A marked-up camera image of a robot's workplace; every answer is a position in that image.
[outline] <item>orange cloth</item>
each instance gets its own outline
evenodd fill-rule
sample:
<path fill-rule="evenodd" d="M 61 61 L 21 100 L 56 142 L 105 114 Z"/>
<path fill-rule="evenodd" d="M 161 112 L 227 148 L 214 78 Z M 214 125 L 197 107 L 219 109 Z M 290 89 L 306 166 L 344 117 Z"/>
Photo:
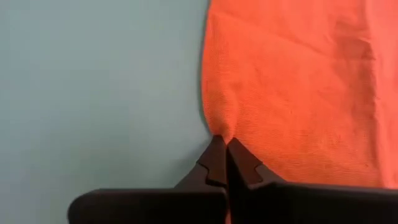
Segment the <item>orange cloth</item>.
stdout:
<path fill-rule="evenodd" d="M 396 12 L 395 0 L 212 0 L 211 132 L 286 180 L 397 187 Z"/>

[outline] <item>orange fabric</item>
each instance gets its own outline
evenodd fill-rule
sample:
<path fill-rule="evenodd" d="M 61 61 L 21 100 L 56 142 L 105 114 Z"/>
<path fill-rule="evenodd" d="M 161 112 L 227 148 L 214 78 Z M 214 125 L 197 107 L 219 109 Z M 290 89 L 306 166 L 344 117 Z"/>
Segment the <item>orange fabric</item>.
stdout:
<path fill-rule="evenodd" d="M 398 2 L 212 0 L 210 130 L 286 180 L 397 187 Z"/>

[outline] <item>fabric texture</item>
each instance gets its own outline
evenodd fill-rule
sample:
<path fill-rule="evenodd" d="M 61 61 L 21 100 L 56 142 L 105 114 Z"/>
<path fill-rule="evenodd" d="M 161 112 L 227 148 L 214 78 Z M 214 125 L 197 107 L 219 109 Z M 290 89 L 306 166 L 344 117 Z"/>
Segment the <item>fabric texture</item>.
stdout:
<path fill-rule="evenodd" d="M 394 0 L 212 0 L 211 132 L 289 181 L 397 187 L 395 12 Z"/>

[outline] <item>blue surface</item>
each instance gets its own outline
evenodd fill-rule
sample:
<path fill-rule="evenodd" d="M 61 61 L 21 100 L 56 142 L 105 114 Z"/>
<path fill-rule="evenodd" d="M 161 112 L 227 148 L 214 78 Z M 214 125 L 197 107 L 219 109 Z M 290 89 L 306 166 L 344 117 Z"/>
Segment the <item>blue surface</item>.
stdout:
<path fill-rule="evenodd" d="M 207 4 L 0 2 L 0 223 L 66 223 L 83 192 L 193 167 Z"/>

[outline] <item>light blue background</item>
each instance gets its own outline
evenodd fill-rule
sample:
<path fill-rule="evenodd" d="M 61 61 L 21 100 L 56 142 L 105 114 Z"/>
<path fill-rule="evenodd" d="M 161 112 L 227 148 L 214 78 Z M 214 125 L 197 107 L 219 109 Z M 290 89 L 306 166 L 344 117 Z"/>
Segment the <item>light blue background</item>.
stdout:
<path fill-rule="evenodd" d="M 0 1 L 0 223 L 66 223 L 79 194 L 193 167 L 207 4 Z"/>

